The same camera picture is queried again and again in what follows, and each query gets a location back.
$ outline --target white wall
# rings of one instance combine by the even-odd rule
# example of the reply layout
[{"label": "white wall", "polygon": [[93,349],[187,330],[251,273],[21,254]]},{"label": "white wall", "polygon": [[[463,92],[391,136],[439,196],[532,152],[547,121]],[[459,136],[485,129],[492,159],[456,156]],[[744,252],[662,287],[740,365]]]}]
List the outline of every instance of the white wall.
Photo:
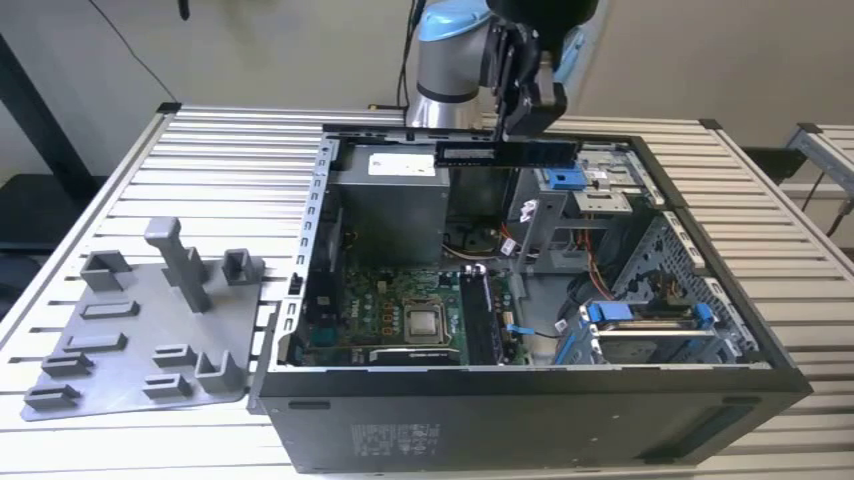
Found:
[{"label": "white wall", "polygon": [[578,111],[718,119],[743,145],[854,123],[854,2],[612,0]]},{"label": "white wall", "polygon": [[[183,102],[393,103],[404,0],[191,0],[188,22],[175,0],[97,4]],[[85,0],[1,0],[0,31],[84,162],[108,173],[163,89]]]}]

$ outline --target blue latch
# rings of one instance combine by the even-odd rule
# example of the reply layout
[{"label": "blue latch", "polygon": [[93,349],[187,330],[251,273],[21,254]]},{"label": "blue latch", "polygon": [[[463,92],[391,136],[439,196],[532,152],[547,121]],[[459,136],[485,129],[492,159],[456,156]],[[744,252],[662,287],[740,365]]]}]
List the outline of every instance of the blue latch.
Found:
[{"label": "blue latch", "polygon": [[587,177],[580,167],[547,168],[548,188],[552,190],[583,190],[587,188]]},{"label": "blue latch", "polygon": [[627,303],[619,302],[594,302],[587,307],[587,315],[590,321],[598,322],[626,322],[635,318],[631,313],[631,307]]},{"label": "blue latch", "polygon": [[507,331],[519,335],[533,335],[535,333],[532,328],[519,327],[517,325],[507,325]]},{"label": "blue latch", "polygon": [[715,314],[706,303],[694,305],[694,314],[699,317],[699,328],[706,329],[715,323]]}]

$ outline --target label sticker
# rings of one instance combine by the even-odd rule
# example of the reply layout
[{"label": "label sticker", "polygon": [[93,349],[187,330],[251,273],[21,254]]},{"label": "label sticker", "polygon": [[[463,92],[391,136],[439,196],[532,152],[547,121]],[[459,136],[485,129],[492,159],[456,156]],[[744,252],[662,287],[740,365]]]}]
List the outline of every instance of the label sticker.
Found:
[{"label": "label sticker", "polygon": [[349,426],[353,453],[359,457],[429,457],[436,454],[436,423],[356,424]]},{"label": "label sticker", "polygon": [[368,175],[396,177],[435,177],[432,155],[412,153],[373,153],[368,159]]},{"label": "label sticker", "polygon": [[570,324],[567,323],[567,321],[564,319],[557,320],[557,322],[555,323],[555,330],[557,330],[557,333],[563,333],[563,331],[570,327]]},{"label": "label sticker", "polygon": [[509,256],[515,248],[516,248],[516,242],[512,240],[512,238],[508,238],[507,240],[504,240],[504,243],[501,244],[501,253]]},{"label": "label sticker", "polygon": [[608,178],[608,174],[607,174],[607,173],[604,173],[602,170],[587,170],[587,174],[588,174],[592,178],[598,178],[598,179]]}]

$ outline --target black power cable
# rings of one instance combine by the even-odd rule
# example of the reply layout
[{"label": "black power cable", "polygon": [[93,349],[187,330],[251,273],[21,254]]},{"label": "black power cable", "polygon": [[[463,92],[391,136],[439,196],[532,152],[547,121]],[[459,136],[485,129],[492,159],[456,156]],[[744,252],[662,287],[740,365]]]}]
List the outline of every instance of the black power cable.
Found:
[{"label": "black power cable", "polygon": [[822,172],[818,175],[818,178],[815,179],[815,183],[812,184],[812,188],[810,190],[810,193],[807,193],[806,195],[806,200],[803,200],[803,205],[800,206],[800,211],[806,212],[806,206],[810,204],[810,200],[812,200],[812,195],[815,195],[815,190],[818,189],[818,185],[822,183],[822,180],[824,179],[824,172]]},{"label": "black power cable", "polygon": [[126,39],[124,38],[124,35],[121,35],[121,32],[118,31],[118,28],[116,27],[114,23],[112,23],[112,20],[109,19],[109,17],[104,13],[104,10],[101,10],[101,7],[97,6],[97,3],[94,3],[94,0],[88,0],[88,2],[92,5],[92,7],[94,8],[94,10],[97,10],[97,13],[100,13],[100,15],[104,18],[104,20],[106,21],[106,24],[109,25],[109,28],[112,28],[112,31],[116,32],[116,35],[118,36],[118,39],[121,40],[121,43],[124,43],[124,46],[126,47],[128,52],[130,52],[130,56],[133,57],[133,59],[139,62],[139,64],[145,69],[145,71],[151,74],[153,79],[157,81],[157,83],[163,87],[163,90],[165,90],[165,93],[169,96],[169,98],[172,99],[172,101],[177,102],[177,98],[175,98],[175,95],[172,94],[172,91],[167,88],[165,84],[163,83],[163,80],[160,80],[160,77],[157,77],[157,75],[151,70],[151,68],[148,68],[148,65],[145,65],[145,62],[143,62],[143,59],[139,58],[139,55],[136,55],[136,52],[133,51],[133,47],[130,47],[130,44],[128,43]]},{"label": "black power cable", "polygon": [[[405,18],[405,39],[403,41],[403,60],[400,63],[400,71],[397,73],[397,90],[396,90],[396,106],[404,109],[409,108],[409,89],[407,86],[407,60],[409,59],[409,50],[412,48],[412,36],[415,35],[415,29],[421,21],[421,14],[424,13],[424,5],[427,0],[412,0],[409,2],[409,13]],[[400,92],[403,91],[403,100],[405,105],[400,102]]]},{"label": "black power cable", "polygon": [[844,218],[844,214],[839,213],[836,215],[836,218],[832,219],[832,224],[830,225],[830,230],[827,230],[827,233],[824,233],[826,236],[831,236],[834,233],[836,233],[836,228],[839,228],[839,224],[842,223],[842,219]]}]

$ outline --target aluminum table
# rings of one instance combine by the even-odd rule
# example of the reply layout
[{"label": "aluminum table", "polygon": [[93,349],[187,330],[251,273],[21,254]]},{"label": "aluminum table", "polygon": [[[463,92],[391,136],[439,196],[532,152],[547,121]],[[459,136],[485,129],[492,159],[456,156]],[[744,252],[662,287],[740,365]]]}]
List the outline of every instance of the aluminum table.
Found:
[{"label": "aluminum table", "polygon": [[[184,245],[267,260],[257,325],[287,291],[323,123],[399,125],[388,111],[184,106],[159,113],[32,285],[0,322],[0,473],[21,478],[297,476],[245,400],[181,410],[26,423],[22,393],[84,289],[86,254],[159,262],[141,234],[177,216]],[[484,119],[487,126],[493,122]],[[696,469],[387,474],[395,478],[854,478],[854,266],[720,131],[698,121],[567,117],[560,132],[643,136],[815,394]],[[260,349],[256,334],[253,353]],[[364,478],[325,475],[323,478]]]}]

